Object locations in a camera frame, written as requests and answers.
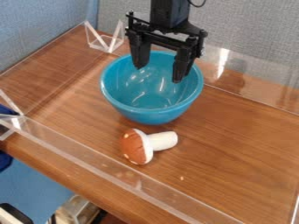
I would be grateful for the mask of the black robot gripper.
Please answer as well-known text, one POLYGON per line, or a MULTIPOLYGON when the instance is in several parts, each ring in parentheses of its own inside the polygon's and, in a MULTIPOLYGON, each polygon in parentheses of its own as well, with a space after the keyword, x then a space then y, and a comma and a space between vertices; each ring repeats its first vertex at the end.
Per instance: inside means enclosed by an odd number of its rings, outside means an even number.
POLYGON ((150 45, 176 51, 172 63, 172 82, 178 83, 188 75, 194 58, 201 56, 202 42, 208 33, 184 19, 176 26, 168 27, 160 21, 150 23, 137 17, 137 13, 126 14, 128 26, 125 35, 129 41, 132 61, 136 69, 148 64, 150 45))

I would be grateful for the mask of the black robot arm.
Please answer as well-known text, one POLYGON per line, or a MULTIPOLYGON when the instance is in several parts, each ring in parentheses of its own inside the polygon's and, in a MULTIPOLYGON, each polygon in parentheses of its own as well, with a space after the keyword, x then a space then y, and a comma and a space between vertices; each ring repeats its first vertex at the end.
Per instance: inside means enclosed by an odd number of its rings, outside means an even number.
POLYGON ((190 0, 150 0, 149 18, 142 19, 130 10, 125 16, 125 35, 136 69, 148 64, 150 45, 176 51, 172 63, 172 82, 178 83, 188 75, 192 63, 202 55, 208 33, 188 21, 190 6, 204 5, 190 0))

